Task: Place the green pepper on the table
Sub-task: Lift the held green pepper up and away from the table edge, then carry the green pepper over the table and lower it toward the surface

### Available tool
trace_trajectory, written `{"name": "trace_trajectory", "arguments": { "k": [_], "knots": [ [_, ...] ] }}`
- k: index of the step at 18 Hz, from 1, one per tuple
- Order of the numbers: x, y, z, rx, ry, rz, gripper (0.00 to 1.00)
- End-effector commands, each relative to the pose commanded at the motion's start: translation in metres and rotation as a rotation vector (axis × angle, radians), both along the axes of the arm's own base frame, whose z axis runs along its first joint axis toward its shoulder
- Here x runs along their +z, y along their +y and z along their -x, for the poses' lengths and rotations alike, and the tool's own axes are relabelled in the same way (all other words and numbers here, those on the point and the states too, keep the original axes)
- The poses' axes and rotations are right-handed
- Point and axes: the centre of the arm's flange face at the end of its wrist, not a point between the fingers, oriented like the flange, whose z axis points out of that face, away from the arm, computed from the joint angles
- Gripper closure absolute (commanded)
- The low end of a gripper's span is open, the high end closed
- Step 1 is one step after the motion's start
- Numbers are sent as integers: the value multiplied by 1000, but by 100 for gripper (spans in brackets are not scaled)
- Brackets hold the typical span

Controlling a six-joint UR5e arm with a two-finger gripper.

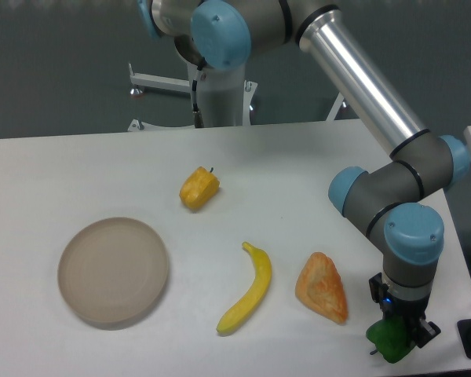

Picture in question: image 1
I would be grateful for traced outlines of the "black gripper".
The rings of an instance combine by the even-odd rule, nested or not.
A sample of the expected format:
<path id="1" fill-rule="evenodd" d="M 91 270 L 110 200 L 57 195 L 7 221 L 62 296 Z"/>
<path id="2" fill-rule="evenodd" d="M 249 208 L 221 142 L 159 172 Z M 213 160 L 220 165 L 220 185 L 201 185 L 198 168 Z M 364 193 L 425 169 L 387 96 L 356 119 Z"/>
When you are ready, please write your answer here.
<path id="1" fill-rule="evenodd" d="M 432 283 L 405 287 L 392 281 L 385 273 L 378 273 L 369 279 L 369 287 L 372 300 L 380 306 L 383 320 L 396 315 L 417 321 L 411 338 L 418 348 L 423 348 L 441 333 L 436 324 L 425 319 Z"/>

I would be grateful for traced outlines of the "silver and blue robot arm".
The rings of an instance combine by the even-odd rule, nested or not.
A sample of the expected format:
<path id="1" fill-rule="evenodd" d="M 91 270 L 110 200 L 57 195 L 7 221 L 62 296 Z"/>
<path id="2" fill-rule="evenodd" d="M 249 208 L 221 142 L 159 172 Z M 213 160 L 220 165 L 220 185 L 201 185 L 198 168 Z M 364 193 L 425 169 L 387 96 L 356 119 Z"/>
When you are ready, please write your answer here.
<path id="1" fill-rule="evenodd" d="M 243 123 L 243 71 L 257 53 L 295 42 L 325 71 L 391 159 L 368 173 L 340 172 L 328 196 L 342 216 L 383 255 L 371 278 L 373 300 L 385 320 L 397 319 L 404 340 L 422 347 L 440 333 L 425 318 L 444 224 L 421 205 L 468 171 L 465 145 L 437 137 L 398 97 L 349 34 L 334 1 L 140 1 L 147 33 L 170 36 L 193 66 L 189 95 L 194 124 Z"/>

